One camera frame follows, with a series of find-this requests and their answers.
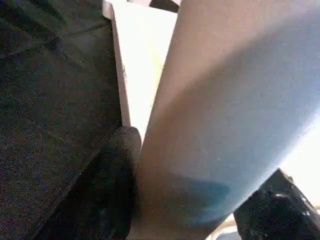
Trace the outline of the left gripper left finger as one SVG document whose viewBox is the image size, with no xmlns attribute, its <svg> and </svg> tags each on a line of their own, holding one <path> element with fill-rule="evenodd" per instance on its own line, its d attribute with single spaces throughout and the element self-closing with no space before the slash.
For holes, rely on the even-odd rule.
<svg viewBox="0 0 320 240">
<path fill-rule="evenodd" d="M 77 178 L 37 234 L 39 240 L 125 240 L 135 207 L 139 131 L 121 126 Z"/>
</svg>

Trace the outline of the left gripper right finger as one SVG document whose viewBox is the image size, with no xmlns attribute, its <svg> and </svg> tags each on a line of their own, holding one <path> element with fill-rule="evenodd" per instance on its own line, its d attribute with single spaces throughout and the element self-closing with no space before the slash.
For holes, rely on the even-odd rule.
<svg viewBox="0 0 320 240">
<path fill-rule="evenodd" d="M 320 215 L 293 179 L 277 169 L 234 213 L 243 240 L 318 240 Z"/>
</svg>

